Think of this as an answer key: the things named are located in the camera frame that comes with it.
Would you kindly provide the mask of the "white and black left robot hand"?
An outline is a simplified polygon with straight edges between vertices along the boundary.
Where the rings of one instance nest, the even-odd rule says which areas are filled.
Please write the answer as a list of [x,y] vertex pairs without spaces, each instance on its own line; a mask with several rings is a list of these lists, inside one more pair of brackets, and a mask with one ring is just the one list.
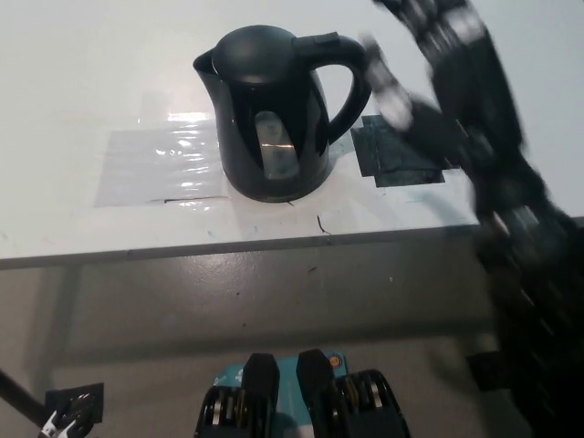
[[86,437],[94,426],[94,398],[89,394],[69,399],[55,409],[37,434],[37,438]]

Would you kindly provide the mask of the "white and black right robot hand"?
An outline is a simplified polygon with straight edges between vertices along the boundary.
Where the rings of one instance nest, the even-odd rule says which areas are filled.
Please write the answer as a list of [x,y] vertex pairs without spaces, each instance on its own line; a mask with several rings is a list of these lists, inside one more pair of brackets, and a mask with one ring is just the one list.
[[381,49],[365,43],[367,78],[381,116],[434,162],[460,165],[492,184],[525,181],[523,134],[489,31],[469,1],[381,1],[412,35],[429,67],[435,104],[391,73]]

